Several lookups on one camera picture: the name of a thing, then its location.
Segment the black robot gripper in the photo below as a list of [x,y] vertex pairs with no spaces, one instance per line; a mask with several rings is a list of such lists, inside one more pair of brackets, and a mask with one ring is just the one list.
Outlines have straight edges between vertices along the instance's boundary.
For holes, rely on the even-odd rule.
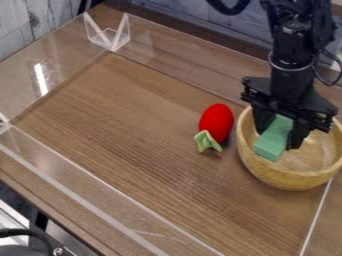
[[270,60],[270,77],[245,77],[242,99],[251,104],[255,129],[262,134],[282,115],[293,120],[287,150],[299,149],[313,130],[330,132],[338,107],[314,88],[317,62]]

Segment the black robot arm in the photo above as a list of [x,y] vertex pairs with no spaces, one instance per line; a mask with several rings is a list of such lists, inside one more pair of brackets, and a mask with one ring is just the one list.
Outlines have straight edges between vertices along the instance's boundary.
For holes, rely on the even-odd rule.
[[270,76],[245,77],[242,99],[251,104],[255,128],[265,133],[278,115],[293,120],[286,148],[302,146],[310,132],[329,132],[338,107],[317,91],[321,56],[334,58],[328,45],[336,39],[332,0],[259,0],[267,14],[273,47]]

